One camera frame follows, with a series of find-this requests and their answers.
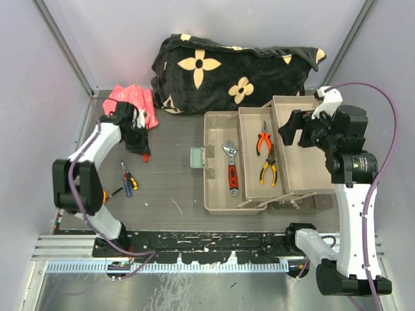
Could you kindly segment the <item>red handled screwdriver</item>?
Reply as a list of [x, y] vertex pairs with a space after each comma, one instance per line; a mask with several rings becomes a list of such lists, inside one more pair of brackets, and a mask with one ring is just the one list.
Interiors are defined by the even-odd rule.
[[143, 159], [143, 162], [144, 163], [147, 163], [149, 161], [149, 159], [150, 159], [150, 155], [149, 154], [143, 154], [142, 159]]

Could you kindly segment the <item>orange handled needle-nose pliers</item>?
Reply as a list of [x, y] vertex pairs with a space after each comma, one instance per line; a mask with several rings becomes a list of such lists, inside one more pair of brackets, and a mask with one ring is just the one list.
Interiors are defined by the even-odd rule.
[[258, 140], [255, 148], [257, 156], [261, 155], [261, 145], [263, 142], [266, 142], [268, 151], [270, 152], [272, 149], [272, 142], [270, 140], [270, 133], [267, 130], [266, 121], [263, 121], [261, 132], [258, 134]]

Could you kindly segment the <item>black yellow screwdriver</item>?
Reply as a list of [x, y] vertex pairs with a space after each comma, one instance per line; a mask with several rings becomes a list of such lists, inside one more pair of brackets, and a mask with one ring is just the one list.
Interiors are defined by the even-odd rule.
[[137, 183], [136, 179], [131, 175], [131, 173], [128, 172], [126, 174], [126, 176], [127, 176], [128, 182], [129, 182], [132, 190], [138, 190], [139, 189], [138, 183]]

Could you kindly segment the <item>blue handled screwdriver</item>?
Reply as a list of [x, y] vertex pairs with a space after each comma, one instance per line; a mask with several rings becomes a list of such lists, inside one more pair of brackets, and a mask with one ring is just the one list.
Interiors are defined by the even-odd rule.
[[121, 161], [121, 167], [122, 167], [122, 170], [123, 170], [123, 181], [124, 181], [124, 189], [125, 189], [125, 192], [126, 192], [126, 196], [128, 198], [131, 198], [132, 197], [132, 188], [131, 188], [129, 178], [127, 176], [127, 171], [125, 169], [125, 164], [124, 164], [123, 161]]

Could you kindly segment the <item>beige plastic tool box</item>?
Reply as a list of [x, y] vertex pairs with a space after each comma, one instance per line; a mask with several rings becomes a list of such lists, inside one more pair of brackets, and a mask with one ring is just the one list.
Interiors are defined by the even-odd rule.
[[[251, 215], [273, 206], [296, 213], [318, 213], [334, 207], [336, 199], [331, 177], [325, 168], [324, 153], [294, 144], [285, 146], [278, 128], [292, 110], [314, 110], [313, 96], [275, 96], [260, 108], [207, 112], [204, 115], [204, 144], [192, 148], [191, 168], [203, 170], [204, 207], [212, 215]], [[272, 149], [266, 142], [261, 155], [255, 148], [263, 121], [267, 123]], [[239, 195], [232, 197], [228, 185], [228, 157], [224, 141], [233, 141]]]

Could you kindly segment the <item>red handled adjustable wrench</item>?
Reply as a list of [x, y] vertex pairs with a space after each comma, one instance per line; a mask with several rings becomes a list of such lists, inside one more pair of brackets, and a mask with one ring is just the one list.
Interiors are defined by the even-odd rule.
[[234, 148], [233, 141], [231, 140], [224, 141], [222, 148], [228, 157], [228, 185], [230, 188], [230, 194], [232, 197], [237, 197], [239, 195], [239, 184], [235, 161], [237, 149]]

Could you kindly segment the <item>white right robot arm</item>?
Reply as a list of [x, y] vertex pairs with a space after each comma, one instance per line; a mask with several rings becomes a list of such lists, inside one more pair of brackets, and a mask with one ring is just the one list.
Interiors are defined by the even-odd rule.
[[392, 283], [381, 275], [374, 232], [375, 178], [379, 164], [363, 149], [366, 111], [341, 105], [335, 112], [295, 109], [280, 127], [283, 144], [317, 147], [326, 157], [339, 210], [340, 247], [334, 251], [311, 224], [290, 224], [284, 239], [291, 255], [304, 253], [316, 268], [323, 295], [389, 295]]

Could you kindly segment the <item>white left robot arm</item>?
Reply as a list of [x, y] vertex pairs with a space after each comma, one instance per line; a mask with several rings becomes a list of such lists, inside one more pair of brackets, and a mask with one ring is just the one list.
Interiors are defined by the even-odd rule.
[[133, 154], [150, 153], [146, 117], [145, 110], [116, 102], [113, 111], [98, 119], [92, 134], [74, 154], [52, 165], [55, 206], [85, 221], [116, 257], [128, 253], [130, 241], [125, 225], [105, 206], [98, 169], [119, 143]]

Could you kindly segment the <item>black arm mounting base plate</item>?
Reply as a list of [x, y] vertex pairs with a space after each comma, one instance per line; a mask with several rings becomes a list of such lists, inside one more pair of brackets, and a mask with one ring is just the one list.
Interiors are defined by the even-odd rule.
[[284, 233], [129, 231], [130, 252], [155, 251], [158, 264], [278, 263], [284, 257], [303, 257]]

